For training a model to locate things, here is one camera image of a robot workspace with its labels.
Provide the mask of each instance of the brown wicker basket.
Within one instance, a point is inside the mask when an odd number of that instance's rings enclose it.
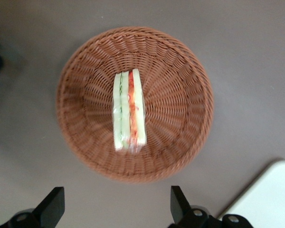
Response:
[[[114,150],[114,76],[138,68],[146,108],[147,145],[140,153]],[[180,41],[152,28],[104,32],[66,64],[57,92],[57,115],[75,154],[106,177],[151,182],[181,170],[204,144],[213,116],[209,79]]]

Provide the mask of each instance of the plastic wrap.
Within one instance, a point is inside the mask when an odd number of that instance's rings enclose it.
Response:
[[[113,123],[116,151],[137,153],[147,143],[143,90],[138,69],[115,76]]]

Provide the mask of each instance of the screw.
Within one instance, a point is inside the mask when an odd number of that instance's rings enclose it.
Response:
[[[229,216],[228,219],[229,219],[231,222],[236,222],[236,223],[239,222],[238,218],[235,217],[234,215]]]
[[[21,222],[27,218],[28,214],[21,214],[16,218],[17,222]]]
[[[194,210],[193,213],[196,215],[196,216],[202,216],[203,213],[200,211],[200,210]]]

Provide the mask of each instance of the gray table surface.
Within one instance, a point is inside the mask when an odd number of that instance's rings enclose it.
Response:
[[[204,148],[157,183],[123,184],[89,170],[56,120],[65,62],[90,37],[121,26],[178,38],[213,86]],[[269,162],[285,159],[285,0],[0,0],[0,43],[0,223],[64,186],[58,228],[164,228],[171,185],[217,215]]]

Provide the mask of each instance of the black clamp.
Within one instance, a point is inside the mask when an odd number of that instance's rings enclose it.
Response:
[[[32,211],[13,216],[0,228],[55,228],[65,212],[65,191],[54,188]]]
[[[240,215],[225,215],[220,221],[199,207],[191,207],[179,186],[171,187],[170,208],[175,224],[168,228],[253,228]]]

